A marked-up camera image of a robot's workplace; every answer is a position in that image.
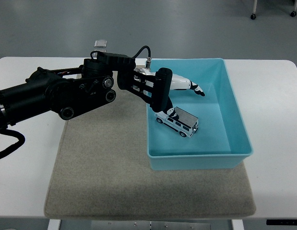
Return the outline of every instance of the chair leg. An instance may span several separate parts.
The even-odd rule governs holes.
[[[253,14],[250,16],[252,20],[256,18],[256,8],[257,8],[257,0],[254,0]]]
[[[297,15],[297,0],[294,2],[294,8],[293,11],[291,12],[290,16],[295,17]]]

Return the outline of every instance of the toy car wheel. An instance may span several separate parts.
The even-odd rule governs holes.
[[[184,132],[179,132],[179,134],[180,134],[183,138],[185,138],[185,137],[187,136]]]
[[[160,124],[163,123],[163,121],[160,118],[157,118],[157,122],[160,123]]]

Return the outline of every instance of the toy car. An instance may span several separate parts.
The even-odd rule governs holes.
[[[178,120],[171,118],[164,112],[159,112],[155,114],[157,122],[179,132],[184,138],[192,137],[199,126],[198,118],[178,107],[175,107],[175,112],[179,116]]]

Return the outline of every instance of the caster wheel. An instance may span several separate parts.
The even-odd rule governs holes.
[[[252,20],[254,20],[254,19],[256,18],[256,15],[253,13],[253,14],[250,16],[250,18],[251,18]]]
[[[295,17],[296,15],[297,15],[296,11],[292,11],[291,14],[290,14],[291,17]]]

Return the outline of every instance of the gray floor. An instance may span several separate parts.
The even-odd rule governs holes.
[[[253,0],[0,1],[0,58],[88,57],[94,41],[105,39],[108,52],[129,56],[149,45],[153,58],[287,59],[297,66],[293,0],[259,0],[256,20],[252,7]]]

